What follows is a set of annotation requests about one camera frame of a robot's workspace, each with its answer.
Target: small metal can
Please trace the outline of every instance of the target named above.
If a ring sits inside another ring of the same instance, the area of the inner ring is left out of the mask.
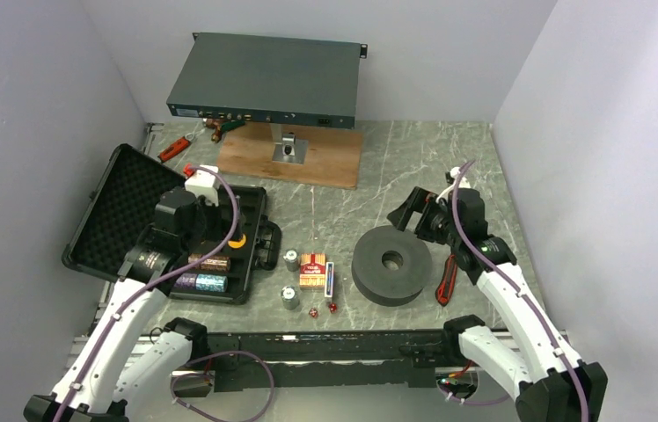
[[[288,271],[295,272],[300,269],[301,262],[298,259],[298,251],[295,249],[288,249],[282,258],[285,259],[285,266],[288,267]]]
[[[200,274],[196,283],[197,290],[202,292],[224,293],[228,288],[228,278],[224,275]]]
[[[280,297],[282,298],[282,306],[287,310],[293,310],[301,304],[300,299],[298,299],[298,289],[295,287],[283,287],[280,292]]]

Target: black carrying case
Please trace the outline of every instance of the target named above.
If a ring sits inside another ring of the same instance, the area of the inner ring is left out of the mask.
[[[65,247],[62,262],[69,269],[116,281],[125,254],[135,245],[145,226],[153,222],[155,206],[161,195],[176,186],[183,186],[185,180],[181,174],[130,145],[120,145],[114,150],[99,185],[90,195],[91,204]],[[225,275],[228,278],[226,291],[174,287],[172,297],[244,303],[248,298],[251,270],[273,270],[277,265],[281,232],[265,215],[267,191],[263,187],[232,188],[240,200],[246,245],[239,249],[226,245],[218,252],[219,256],[230,259],[227,273],[190,272]],[[193,253],[207,253],[216,245],[216,242],[205,242]]]

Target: brown can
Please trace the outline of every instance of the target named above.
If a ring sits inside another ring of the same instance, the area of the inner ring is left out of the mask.
[[[192,264],[197,259],[202,258],[201,253],[193,253],[189,255],[189,264]],[[195,268],[199,268],[205,271],[217,271],[219,273],[227,273],[230,270],[230,258],[222,256],[214,256],[205,259]]]

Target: gray foam disc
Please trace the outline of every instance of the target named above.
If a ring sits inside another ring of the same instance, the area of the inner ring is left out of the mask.
[[[366,232],[355,244],[352,274],[367,299],[400,306],[411,302],[428,284],[432,265],[425,242],[408,231],[382,226]]]

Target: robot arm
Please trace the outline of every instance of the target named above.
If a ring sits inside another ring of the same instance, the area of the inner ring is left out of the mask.
[[[446,174],[452,184],[458,169]],[[415,187],[401,207],[388,215],[396,229],[404,230],[413,213],[421,213],[414,234],[421,240],[446,244],[457,265],[497,309],[517,343],[509,350],[476,316],[463,316],[443,326],[443,346],[451,357],[477,362],[510,397],[521,421],[577,421],[581,417],[578,391],[570,372],[577,374],[589,404],[589,416],[598,418],[607,378],[598,363],[585,364],[555,329],[523,277],[515,255],[505,241],[488,233],[485,204],[465,179],[460,181],[457,203]],[[464,243],[452,218],[452,207],[473,247],[496,265],[494,270]]]
[[[216,167],[210,170],[217,173]],[[203,240],[227,236],[237,241],[242,237],[238,215],[234,215],[238,208],[227,200],[218,201],[221,192],[214,176],[198,171],[185,187],[161,196],[154,222],[125,257],[99,325],[52,394],[29,399],[24,409],[28,422],[127,422],[147,388],[155,384],[149,380],[165,377],[190,360],[209,355],[207,328],[176,318],[165,326],[154,347],[124,369],[145,324],[163,308],[175,279],[144,291],[148,282],[184,265],[189,252]],[[228,236],[227,226],[232,236]],[[66,409],[58,416],[65,404]]]

